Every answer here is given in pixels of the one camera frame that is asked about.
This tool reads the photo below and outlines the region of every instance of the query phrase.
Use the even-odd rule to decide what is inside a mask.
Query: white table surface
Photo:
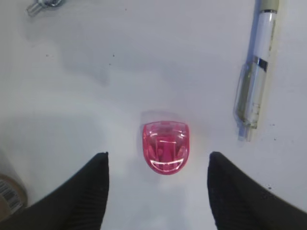
[[[215,229],[206,179],[221,151],[307,210],[305,0],[281,0],[251,143],[238,140],[233,106],[254,1],[68,0],[29,20],[30,3],[0,1],[0,150],[31,204],[109,151],[102,229]],[[190,159],[173,176],[142,156],[140,126],[163,119],[191,129]]]

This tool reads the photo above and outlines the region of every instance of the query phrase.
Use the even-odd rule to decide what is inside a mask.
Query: pink plastic clip
[[[146,162],[155,172],[163,175],[177,173],[188,161],[189,127],[173,121],[146,124],[143,151]]]

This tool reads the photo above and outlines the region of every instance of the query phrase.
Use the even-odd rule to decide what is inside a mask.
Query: transparent pen grip
[[[256,63],[252,63],[249,77],[244,124],[250,128],[257,128],[266,81],[266,72]]]

